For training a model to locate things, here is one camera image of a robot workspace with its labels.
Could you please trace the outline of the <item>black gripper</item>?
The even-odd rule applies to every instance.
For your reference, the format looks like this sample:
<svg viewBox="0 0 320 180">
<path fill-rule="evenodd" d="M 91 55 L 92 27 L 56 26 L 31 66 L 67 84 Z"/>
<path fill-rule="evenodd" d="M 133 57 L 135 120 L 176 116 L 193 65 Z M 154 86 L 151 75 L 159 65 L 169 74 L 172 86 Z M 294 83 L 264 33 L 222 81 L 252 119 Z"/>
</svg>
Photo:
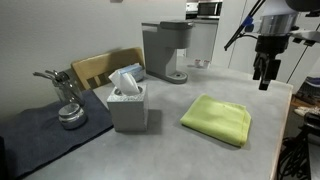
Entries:
<svg viewBox="0 0 320 180">
<path fill-rule="evenodd" d="M 259 89 L 266 91 L 272 80 L 275 80 L 280 68 L 281 61 L 275 59 L 288 47 L 289 36 L 263 36 L 259 35 L 255 47 L 256 58 L 254 61 L 253 80 L 261 81 Z"/>
</svg>

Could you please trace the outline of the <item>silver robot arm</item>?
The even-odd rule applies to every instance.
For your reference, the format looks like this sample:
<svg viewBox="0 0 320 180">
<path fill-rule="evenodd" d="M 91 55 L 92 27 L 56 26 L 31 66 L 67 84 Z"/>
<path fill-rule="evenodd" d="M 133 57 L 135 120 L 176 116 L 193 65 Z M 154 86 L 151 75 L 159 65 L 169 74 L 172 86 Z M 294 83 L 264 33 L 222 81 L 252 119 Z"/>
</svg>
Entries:
<svg viewBox="0 0 320 180">
<path fill-rule="evenodd" d="M 266 0 L 254 60 L 253 79 L 260 81 L 260 90 L 267 90 L 270 82 L 276 79 L 281 64 L 276 56 L 287 49 L 290 36 L 295 43 L 303 41 L 307 46 L 320 42 L 318 31 L 295 27 L 300 12 L 316 17 L 319 11 L 320 0 Z"/>
</svg>

